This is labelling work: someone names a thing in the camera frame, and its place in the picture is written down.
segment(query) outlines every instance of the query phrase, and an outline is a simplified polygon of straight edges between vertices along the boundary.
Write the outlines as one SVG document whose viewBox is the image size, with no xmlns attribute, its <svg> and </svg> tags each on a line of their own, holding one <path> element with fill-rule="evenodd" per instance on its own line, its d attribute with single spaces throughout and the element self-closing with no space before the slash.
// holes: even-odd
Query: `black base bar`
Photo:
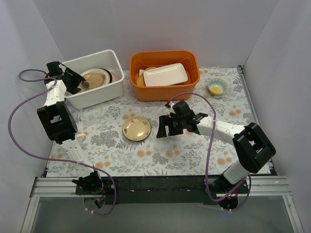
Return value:
<svg viewBox="0 0 311 233">
<path fill-rule="evenodd" d="M 211 183 L 218 175 L 208 176 Z M 117 186 L 117 204 L 123 203 L 203 203 L 216 204 L 206 194 L 204 187 L 205 176 L 148 176 L 148 177 L 113 177 Z M 105 204 L 112 204 L 113 186 L 109 178 L 102 178 L 106 189 Z M 223 193 L 221 190 L 210 189 L 212 197 Z M 246 194 L 248 187 L 246 181 L 239 187 L 240 194 Z M 92 195 L 79 186 L 77 195 Z"/>
</svg>

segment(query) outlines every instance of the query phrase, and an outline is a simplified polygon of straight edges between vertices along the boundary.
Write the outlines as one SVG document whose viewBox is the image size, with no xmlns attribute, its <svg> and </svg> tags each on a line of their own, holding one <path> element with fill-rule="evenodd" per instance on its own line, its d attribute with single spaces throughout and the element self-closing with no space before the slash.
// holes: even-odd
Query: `white plate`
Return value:
<svg viewBox="0 0 311 233">
<path fill-rule="evenodd" d="M 169 86 L 188 81 L 184 66 L 176 63 L 144 71 L 146 86 Z"/>
</svg>

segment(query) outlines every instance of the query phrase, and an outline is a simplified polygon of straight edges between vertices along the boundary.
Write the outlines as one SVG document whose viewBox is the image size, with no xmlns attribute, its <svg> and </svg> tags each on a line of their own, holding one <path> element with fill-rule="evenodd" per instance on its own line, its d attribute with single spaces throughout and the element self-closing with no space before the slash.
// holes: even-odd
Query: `white wall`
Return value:
<svg viewBox="0 0 311 233">
<path fill-rule="evenodd" d="M 24 83 L 17 74 L 26 68 L 41 68 L 63 57 L 32 0 L 0 0 L 0 232 L 19 232 L 25 217 L 35 176 L 45 162 L 28 157 L 9 138 L 7 121 L 22 100 L 45 89 L 42 83 Z M 41 78 L 42 75 L 25 75 Z M 47 138 L 36 109 L 44 97 L 28 103 L 13 118 L 13 133 L 27 150 L 48 156 Z"/>
<path fill-rule="evenodd" d="M 276 147 L 305 232 L 311 232 L 311 2 L 280 0 L 245 76 L 261 126 Z"/>
<path fill-rule="evenodd" d="M 244 65 L 277 0 L 34 0 L 66 60 L 112 49 L 191 50 L 200 66 Z"/>
</svg>

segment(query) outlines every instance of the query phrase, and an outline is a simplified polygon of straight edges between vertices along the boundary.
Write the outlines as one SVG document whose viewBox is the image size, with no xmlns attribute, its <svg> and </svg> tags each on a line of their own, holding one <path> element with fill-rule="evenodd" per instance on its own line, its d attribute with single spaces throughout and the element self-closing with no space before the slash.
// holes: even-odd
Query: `small bowl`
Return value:
<svg viewBox="0 0 311 233">
<path fill-rule="evenodd" d="M 227 91 L 228 84 L 223 79 L 213 78 L 209 81 L 207 87 L 213 95 L 221 95 Z"/>
</svg>

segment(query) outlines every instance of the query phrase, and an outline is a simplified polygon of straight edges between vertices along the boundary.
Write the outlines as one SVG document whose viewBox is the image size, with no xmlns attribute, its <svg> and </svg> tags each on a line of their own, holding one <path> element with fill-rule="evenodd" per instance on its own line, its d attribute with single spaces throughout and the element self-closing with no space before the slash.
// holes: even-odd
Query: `floral tablecloth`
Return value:
<svg viewBox="0 0 311 233">
<path fill-rule="evenodd" d="M 201 68 L 200 73 L 201 79 L 194 92 L 212 103 L 217 119 L 241 125 L 254 121 L 236 68 Z M 83 110 L 68 103 L 79 132 L 86 134 L 82 146 L 90 162 L 112 176 L 203 175 L 209 136 L 185 131 L 183 135 L 157 139 L 158 117 L 168 113 L 165 102 L 138 101 L 129 82 L 129 71 L 124 74 L 122 97 Z M 228 82 L 229 90 L 225 94 L 214 96 L 207 90 L 208 80 L 214 77 Z M 201 98 L 192 96 L 187 103 L 195 113 L 212 116 L 211 109 Z M 124 121 L 132 116 L 143 116 L 151 123 L 152 132 L 144 141 L 129 141 L 122 133 Z M 52 148 L 51 157 L 68 158 L 57 144 Z M 237 159 L 232 145 L 215 139 L 208 173 L 221 174 Z M 49 162 L 47 177 L 76 177 L 75 166 Z M 265 165 L 259 173 L 270 173 L 269 167 Z"/>
</svg>

